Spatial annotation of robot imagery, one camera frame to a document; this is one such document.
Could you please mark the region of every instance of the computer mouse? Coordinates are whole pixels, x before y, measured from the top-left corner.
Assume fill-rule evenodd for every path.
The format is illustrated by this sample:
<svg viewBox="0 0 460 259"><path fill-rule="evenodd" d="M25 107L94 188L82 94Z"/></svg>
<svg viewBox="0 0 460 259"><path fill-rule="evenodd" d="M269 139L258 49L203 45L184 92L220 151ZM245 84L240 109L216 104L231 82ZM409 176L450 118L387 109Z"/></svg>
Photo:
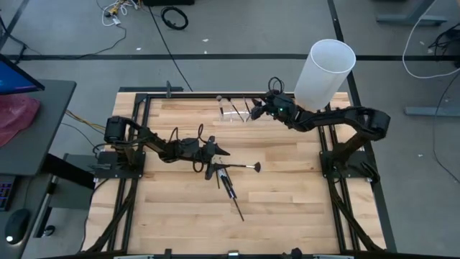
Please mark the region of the computer mouse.
<svg viewBox="0 0 460 259"><path fill-rule="evenodd" d="M5 238L9 244L17 244L24 238L29 224L29 217L29 210L18 209L8 218L5 227Z"/></svg>

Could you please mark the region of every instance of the wooden table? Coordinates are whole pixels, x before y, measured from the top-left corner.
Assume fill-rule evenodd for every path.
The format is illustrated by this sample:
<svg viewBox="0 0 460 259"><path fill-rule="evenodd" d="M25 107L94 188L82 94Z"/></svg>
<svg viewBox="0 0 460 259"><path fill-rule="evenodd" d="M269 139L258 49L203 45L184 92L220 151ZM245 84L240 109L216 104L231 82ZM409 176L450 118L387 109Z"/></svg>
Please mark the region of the wooden table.
<svg viewBox="0 0 460 259"><path fill-rule="evenodd" d="M130 117L134 96L119 93L114 115ZM244 110L242 100L234 102ZM347 93L337 93L331 105L349 106ZM129 254L163 254L165 248L172 248L174 254L229 250L280 254L294 247L305 254L339 252L328 185L318 157L318 130L288 130L265 115L255 122L220 122L215 99L152 101L148 126L162 138L169 139L176 126L179 138L196 137L200 123L204 124L203 139L215 135L219 146L231 153L222 157L224 162L262 164L260 173L229 170L245 222L225 190L217 188L215 178L205 181L204 173L194 173L191 163L163 163L145 148L147 162L137 190ZM338 125L336 131L342 142L354 134L346 125ZM385 247L370 184L363 178L347 182L357 221L376 244ZM94 194L83 249L96 241L111 220L118 185L119 180L110 180ZM351 249L344 218L342 222Z"/></svg>

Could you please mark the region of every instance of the computer monitor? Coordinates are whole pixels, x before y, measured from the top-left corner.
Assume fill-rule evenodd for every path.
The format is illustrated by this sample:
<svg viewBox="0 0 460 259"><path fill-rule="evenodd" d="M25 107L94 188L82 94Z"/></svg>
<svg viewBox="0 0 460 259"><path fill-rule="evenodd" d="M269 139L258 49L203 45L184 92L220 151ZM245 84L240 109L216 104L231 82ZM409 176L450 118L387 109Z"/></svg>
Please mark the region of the computer monitor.
<svg viewBox="0 0 460 259"><path fill-rule="evenodd" d="M0 54L0 95L43 90L41 83Z"/></svg>

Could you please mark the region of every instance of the white cylinder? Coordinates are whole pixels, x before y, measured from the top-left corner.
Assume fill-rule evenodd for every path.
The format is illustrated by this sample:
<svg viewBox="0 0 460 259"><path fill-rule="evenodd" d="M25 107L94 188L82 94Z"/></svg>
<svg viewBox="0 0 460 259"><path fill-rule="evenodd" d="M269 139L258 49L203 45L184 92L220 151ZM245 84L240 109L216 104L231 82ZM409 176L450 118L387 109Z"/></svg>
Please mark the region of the white cylinder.
<svg viewBox="0 0 460 259"><path fill-rule="evenodd" d="M356 61L353 50L343 42L320 40L315 43L295 86L297 104L310 110L324 108Z"/></svg>

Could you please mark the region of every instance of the pink bag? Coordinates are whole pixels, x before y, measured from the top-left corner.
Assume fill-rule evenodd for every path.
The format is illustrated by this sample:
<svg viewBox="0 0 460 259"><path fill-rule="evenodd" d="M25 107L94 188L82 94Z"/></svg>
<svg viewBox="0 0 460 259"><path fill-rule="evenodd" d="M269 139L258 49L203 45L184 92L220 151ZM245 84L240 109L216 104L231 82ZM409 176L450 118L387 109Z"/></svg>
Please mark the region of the pink bag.
<svg viewBox="0 0 460 259"><path fill-rule="evenodd" d="M31 125L40 101L25 94L0 96L0 147Z"/></svg>

